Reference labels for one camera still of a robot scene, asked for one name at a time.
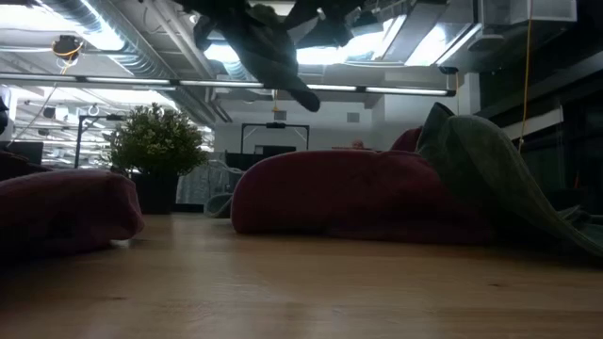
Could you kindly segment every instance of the wooden table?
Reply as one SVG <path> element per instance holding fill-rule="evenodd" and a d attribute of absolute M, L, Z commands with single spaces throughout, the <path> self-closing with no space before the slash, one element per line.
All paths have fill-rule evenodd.
<path fill-rule="evenodd" d="M 129 247 L 2 272 L 0 338 L 603 338 L 603 269 L 148 218 Z"/>

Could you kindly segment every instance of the ceiling vent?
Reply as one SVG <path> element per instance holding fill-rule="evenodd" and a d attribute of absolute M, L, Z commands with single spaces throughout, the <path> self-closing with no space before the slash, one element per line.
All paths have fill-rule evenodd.
<path fill-rule="evenodd" d="M 360 113 L 348 113 L 349 123 L 360 123 Z"/>
<path fill-rule="evenodd" d="M 286 121 L 286 111 L 274 111 L 275 121 Z"/>

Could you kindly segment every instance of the ceiling light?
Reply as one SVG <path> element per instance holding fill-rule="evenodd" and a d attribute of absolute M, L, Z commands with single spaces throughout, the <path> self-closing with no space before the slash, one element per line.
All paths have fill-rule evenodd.
<path fill-rule="evenodd" d="M 239 58 L 235 50 L 224 44 L 212 43 L 207 50 L 204 52 L 205 57 L 211 60 L 217 60 L 221 62 L 238 62 Z"/>
<path fill-rule="evenodd" d="M 437 24 L 406 60 L 406 66 L 431 66 L 446 52 L 446 32 Z"/>
<path fill-rule="evenodd" d="M 384 35 L 384 32 L 363 34 L 351 39 L 348 44 L 341 49 L 346 57 L 363 56 L 379 48 Z"/>
<path fill-rule="evenodd" d="M 445 89 L 401 89 L 401 88 L 374 88 L 374 87 L 367 87 L 367 93 L 429 95 L 429 96 L 448 96 L 450 94 L 450 92 Z"/>
<path fill-rule="evenodd" d="M 346 62 L 342 49 L 335 47 L 311 47 L 298 50 L 300 65 L 334 65 Z"/>
<path fill-rule="evenodd" d="M 338 85 L 308 85 L 309 89 L 314 90 L 332 90 L 332 91 L 356 91 L 355 86 L 338 86 Z"/>
<path fill-rule="evenodd" d="M 60 145 L 60 146 L 76 146 L 77 141 L 59 141 L 59 140 L 46 140 L 46 139 L 16 139 L 17 142 L 42 142 L 44 145 Z M 109 146 L 110 142 L 101 141 L 82 141 L 82 146 Z"/>
<path fill-rule="evenodd" d="M 400 15 L 396 19 L 390 19 L 383 23 L 383 30 L 386 31 L 385 36 L 383 37 L 383 41 L 381 45 L 375 50 L 373 54 L 373 60 L 382 58 L 389 47 L 394 42 L 394 39 L 398 35 L 402 25 L 406 21 L 406 15 Z"/>
<path fill-rule="evenodd" d="M 241 89 L 263 89 L 264 84 L 247 81 L 182 80 L 182 86 L 224 87 Z"/>
<path fill-rule="evenodd" d="M 169 91 L 174 91 L 176 90 L 176 87 L 171 86 L 171 87 L 162 87 L 162 86 L 140 86 L 140 85 L 135 85 L 132 86 L 132 89 L 134 90 L 169 90 Z"/>
<path fill-rule="evenodd" d="M 442 57 L 440 57 L 435 63 L 440 66 L 445 63 L 450 57 L 454 56 L 461 47 L 463 47 L 474 35 L 481 31 L 481 24 L 476 24 L 471 30 L 457 43 L 452 46 Z"/>
<path fill-rule="evenodd" d="M 75 76 L 69 75 L 45 75 L 45 74 L 26 74 L 26 73 L 0 73 L 0 78 L 5 80 L 39 80 L 39 81 L 57 81 L 74 82 Z"/>
<path fill-rule="evenodd" d="M 96 77 L 87 76 L 86 79 L 91 82 L 109 83 L 109 84 L 134 84 L 134 85 L 169 85 L 170 80 L 164 79 L 139 79 L 139 78 L 114 78 L 114 77 Z"/>
<path fill-rule="evenodd" d="M 57 159 L 42 159 L 41 162 L 45 162 L 45 163 L 56 163 L 56 162 L 60 162 L 63 164 L 71 164 L 72 162 L 67 160 L 67 159 L 63 159 L 63 158 L 57 158 Z"/>

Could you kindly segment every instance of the exposed duct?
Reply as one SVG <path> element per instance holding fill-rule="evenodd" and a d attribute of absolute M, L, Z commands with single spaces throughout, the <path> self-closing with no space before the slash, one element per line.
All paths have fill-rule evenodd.
<path fill-rule="evenodd" d="M 123 14 L 106 0 L 36 0 L 64 19 L 85 29 L 88 33 L 117 34 L 123 41 L 120 52 L 123 55 L 110 56 L 135 77 L 177 78 L 155 49 L 144 39 Z M 174 100 L 181 109 L 196 122 L 213 125 L 215 112 L 209 104 L 195 99 L 203 98 L 204 91 L 178 88 L 176 91 L 162 91 Z"/>

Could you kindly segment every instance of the red beanbag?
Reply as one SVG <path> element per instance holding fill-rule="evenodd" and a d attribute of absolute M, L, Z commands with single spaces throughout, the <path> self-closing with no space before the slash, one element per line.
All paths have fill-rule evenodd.
<path fill-rule="evenodd" d="M 416 151 L 416 144 L 418 143 L 419 137 L 421 137 L 421 132 L 423 131 L 423 127 L 418 127 L 415 129 L 410 129 L 404 132 L 392 145 L 392 151 L 406 151 L 413 153 Z"/>
<path fill-rule="evenodd" d="M 134 183 L 121 175 L 57 170 L 0 182 L 0 259 L 96 250 L 143 226 Z"/>
<path fill-rule="evenodd" d="M 233 197 L 239 233 L 312 233 L 421 243 L 476 244 L 493 236 L 415 153 L 289 153 L 253 166 Z"/>

